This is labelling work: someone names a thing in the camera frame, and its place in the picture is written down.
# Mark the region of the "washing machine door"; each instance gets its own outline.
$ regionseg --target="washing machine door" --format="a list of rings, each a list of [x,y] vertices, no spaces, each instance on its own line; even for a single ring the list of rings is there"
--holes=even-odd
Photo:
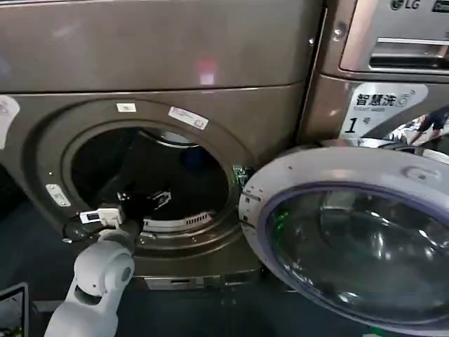
[[[298,149],[248,181],[239,216],[260,260],[315,303],[389,331],[449,336],[449,165]]]

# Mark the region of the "sticker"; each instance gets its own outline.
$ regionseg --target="sticker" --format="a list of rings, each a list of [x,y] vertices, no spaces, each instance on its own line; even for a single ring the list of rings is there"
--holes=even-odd
[[[200,130],[204,130],[209,123],[208,119],[194,114],[193,112],[180,109],[179,107],[171,107],[168,116],[189,124],[194,128],[199,128]]]
[[[138,109],[135,103],[117,103],[118,112],[137,112]]]
[[[422,102],[429,92],[424,84],[364,83],[352,95],[340,130],[344,139],[360,138],[399,112]]]
[[[62,191],[61,187],[56,184],[48,184],[45,186],[47,189],[47,192],[49,195],[53,198],[53,200],[61,207],[70,207],[72,204],[70,204],[70,201],[65,196],[64,192]]]
[[[19,111],[19,103],[14,98],[0,95],[0,150],[5,148],[9,127]]]
[[[215,75],[201,74],[199,81],[202,86],[213,86],[213,84],[215,83]]]

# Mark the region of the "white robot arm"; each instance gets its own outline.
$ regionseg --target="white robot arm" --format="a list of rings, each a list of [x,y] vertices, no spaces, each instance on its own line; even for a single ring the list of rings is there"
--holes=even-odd
[[[72,285],[45,337],[114,337],[117,308],[134,274],[133,243],[140,229],[136,223],[130,229],[104,231],[79,254]]]

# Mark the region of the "front-loading washing machine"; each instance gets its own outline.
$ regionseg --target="front-loading washing machine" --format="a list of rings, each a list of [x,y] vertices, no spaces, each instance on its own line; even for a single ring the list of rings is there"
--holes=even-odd
[[[131,199],[153,289],[257,275],[236,205],[293,143],[321,3],[0,1],[0,162],[71,239]]]
[[[249,244],[290,288],[416,336],[449,336],[447,156],[360,138],[445,112],[448,15],[444,0],[327,1],[297,135],[313,145],[261,168],[239,203]]]
[[[326,8],[299,141],[383,138],[449,106],[447,1],[328,1]]]

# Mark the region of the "floor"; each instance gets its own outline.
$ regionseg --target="floor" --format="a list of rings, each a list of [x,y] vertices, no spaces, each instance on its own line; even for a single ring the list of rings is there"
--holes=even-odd
[[[34,299],[64,297],[75,253],[32,205],[23,203],[0,221],[0,250],[1,289],[28,282]],[[296,293],[269,291],[263,284],[228,291],[150,292],[133,282],[119,308],[117,336],[356,337],[371,331]]]

